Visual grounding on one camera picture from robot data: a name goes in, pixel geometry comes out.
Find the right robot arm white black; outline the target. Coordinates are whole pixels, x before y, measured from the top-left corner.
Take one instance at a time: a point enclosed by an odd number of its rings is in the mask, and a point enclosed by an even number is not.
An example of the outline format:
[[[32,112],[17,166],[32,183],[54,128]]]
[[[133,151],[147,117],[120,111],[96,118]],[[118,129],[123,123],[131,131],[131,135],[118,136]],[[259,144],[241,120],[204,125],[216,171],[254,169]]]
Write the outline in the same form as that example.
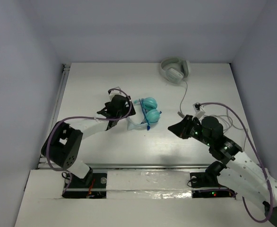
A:
[[[264,211],[265,220],[277,227],[277,180],[224,135],[217,118],[207,116],[199,120],[187,115],[168,130],[181,139],[193,138],[205,144],[216,159],[192,180],[193,187],[229,188]]]

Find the teal cat-ear headphones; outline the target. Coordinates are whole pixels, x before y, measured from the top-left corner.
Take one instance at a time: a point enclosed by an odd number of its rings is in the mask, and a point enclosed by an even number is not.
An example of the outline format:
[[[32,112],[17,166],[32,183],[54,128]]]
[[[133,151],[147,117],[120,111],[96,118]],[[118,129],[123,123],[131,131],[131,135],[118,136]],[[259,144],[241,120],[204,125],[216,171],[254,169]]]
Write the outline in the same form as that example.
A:
[[[128,131],[134,129],[142,130],[144,128],[149,131],[153,125],[158,123],[162,112],[157,110],[158,104],[154,98],[141,98],[134,100],[132,103],[134,104],[134,106],[139,105],[141,107],[144,118],[141,123],[135,123],[130,117],[127,117]]]

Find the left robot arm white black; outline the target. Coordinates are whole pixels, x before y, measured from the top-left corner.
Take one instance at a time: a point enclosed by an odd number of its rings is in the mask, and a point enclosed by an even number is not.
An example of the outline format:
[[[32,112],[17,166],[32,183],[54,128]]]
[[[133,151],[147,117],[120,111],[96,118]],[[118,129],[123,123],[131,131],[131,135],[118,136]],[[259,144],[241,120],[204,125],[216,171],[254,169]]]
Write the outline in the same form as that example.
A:
[[[129,96],[114,95],[105,103],[105,107],[96,113],[96,117],[76,117],[76,121],[57,122],[41,149],[41,154],[48,161],[54,162],[60,170],[69,171],[70,179],[81,186],[89,186],[92,182],[93,169],[78,160],[82,140],[117,125],[127,116],[135,115]]]

